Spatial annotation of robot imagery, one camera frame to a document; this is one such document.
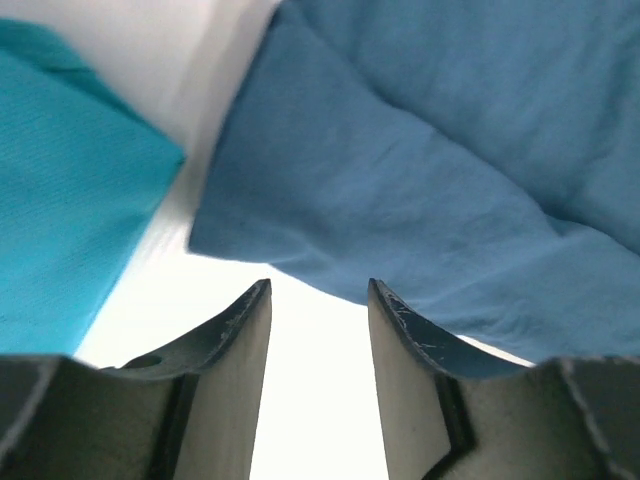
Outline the dark blue t shirt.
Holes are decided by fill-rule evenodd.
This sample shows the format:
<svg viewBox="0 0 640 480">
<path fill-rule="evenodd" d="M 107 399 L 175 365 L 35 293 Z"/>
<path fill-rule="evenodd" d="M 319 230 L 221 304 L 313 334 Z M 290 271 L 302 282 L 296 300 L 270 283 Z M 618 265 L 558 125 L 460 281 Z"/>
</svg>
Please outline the dark blue t shirt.
<svg viewBox="0 0 640 480">
<path fill-rule="evenodd" d="M 638 3 L 281 3 L 189 246 L 530 361 L 637 354 Z"/>
</svg>

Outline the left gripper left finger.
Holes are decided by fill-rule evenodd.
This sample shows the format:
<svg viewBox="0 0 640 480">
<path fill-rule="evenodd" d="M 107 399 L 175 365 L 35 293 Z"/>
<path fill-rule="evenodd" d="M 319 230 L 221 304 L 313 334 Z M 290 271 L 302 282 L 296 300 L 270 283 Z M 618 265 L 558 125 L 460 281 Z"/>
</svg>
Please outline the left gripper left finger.
<svg viewBox="0 0 640 480">
<path fill-rule="evenodd" d="M 271 330 L 271 284 L 119 368 L 1 359 L 5 479 L 246 479 Z"/>
</svg>

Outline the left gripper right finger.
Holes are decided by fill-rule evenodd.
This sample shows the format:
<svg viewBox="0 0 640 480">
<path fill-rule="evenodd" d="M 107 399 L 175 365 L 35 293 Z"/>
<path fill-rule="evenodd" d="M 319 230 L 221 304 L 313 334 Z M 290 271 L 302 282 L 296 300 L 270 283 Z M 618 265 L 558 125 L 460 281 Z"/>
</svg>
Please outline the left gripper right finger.
<svg viewBox="0 0 640 480">
<path fill-rule="evenodd" d="M 391 478 L 638 477 L 637 358 L 525 367 L 429 322 L 381 281 L 368 296 Z"/>
</svg>

